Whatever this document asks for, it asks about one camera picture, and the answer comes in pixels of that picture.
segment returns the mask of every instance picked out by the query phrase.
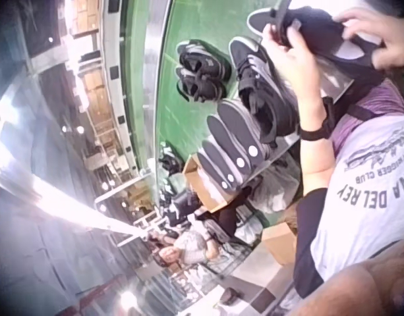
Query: white t-shirt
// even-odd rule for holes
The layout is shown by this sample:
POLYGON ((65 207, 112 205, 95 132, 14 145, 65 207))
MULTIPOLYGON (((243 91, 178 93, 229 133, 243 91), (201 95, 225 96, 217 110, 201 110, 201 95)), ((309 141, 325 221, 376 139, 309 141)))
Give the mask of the white t-shirt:
POLYGON ((361 124, 336 162, 310 250, 324 281, 404 238, 404 117, 361 124))

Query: woman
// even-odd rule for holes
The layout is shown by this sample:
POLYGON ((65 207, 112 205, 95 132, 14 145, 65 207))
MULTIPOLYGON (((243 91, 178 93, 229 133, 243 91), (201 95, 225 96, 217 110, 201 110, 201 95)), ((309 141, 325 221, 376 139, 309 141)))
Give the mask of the woman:
MULTIPOLYGON (((375 68, 404 65, 404 19, 352 9, 336 20, 354 20, 345 39, 366 32, 384 40, 373 54, 375 68)), ((271 26, 262 45, 294 89, 301 129, 315 132, 326 119, 319 70, 301 34, 287 33, 290 50, 274 41, 271 26)), ((358 105, 384 116, 363 123, 345 116, 331 139, 301 140, 304 198, 297 207, 294 280, 303 298, 345 267, 404 239, 404 100, 385 80, 358 105)))

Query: ceiling light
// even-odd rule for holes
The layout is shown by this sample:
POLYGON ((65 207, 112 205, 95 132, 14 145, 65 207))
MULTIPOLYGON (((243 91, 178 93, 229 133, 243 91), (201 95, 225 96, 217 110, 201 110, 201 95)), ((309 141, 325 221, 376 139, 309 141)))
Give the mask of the ceiling light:
POLYGON ((129 291, 122 293, 121 306, 125 311, 128 311, 130 308, 137 307, 136 296, 134 296, 134 294, 129 291))

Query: cardboard box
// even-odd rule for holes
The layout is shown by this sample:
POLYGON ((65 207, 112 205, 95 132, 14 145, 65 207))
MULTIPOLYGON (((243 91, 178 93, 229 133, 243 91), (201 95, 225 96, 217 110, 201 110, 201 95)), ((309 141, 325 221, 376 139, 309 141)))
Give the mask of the cardboard box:
POLYGON ((197 193, 203 205, 208 209, 209 212, 214 213, 233 201, 238 192, 234 195, 226 194, 213 180, 211 180, 212 185, 217 189, 220 196, 222 197, 222 201, 215 200, 211 197, 209 189, 205 187, 205 182, 198 174, 198 169, 201 168, 202 167, 200 166, 197 155, 194 154, 187 159, 187 162, 184 166, 183 174, 186 177, 188 185, 197 193))
POLYGON ((289 229, 287 223, 265 228, 262 233, 262 244, 267 247, 280 265, 295 262, 297 237, 289 229))

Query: sleeve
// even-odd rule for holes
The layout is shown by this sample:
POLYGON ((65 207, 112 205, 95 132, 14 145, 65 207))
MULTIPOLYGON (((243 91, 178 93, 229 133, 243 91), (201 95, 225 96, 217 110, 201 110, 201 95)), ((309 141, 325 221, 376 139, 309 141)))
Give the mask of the sleeve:
POLYGON ((300 297, 313 293, 323 279, 316 270, 310 245, 316 237, 325 205, 327 188, 308 193, 297 206, 297 250, 294 266, 294 287, 300 297))
POLYGON ((193 263, 202 263, 207 261, 206 250, 185 250, 181 261, 186 265, 192 265, 193 263))

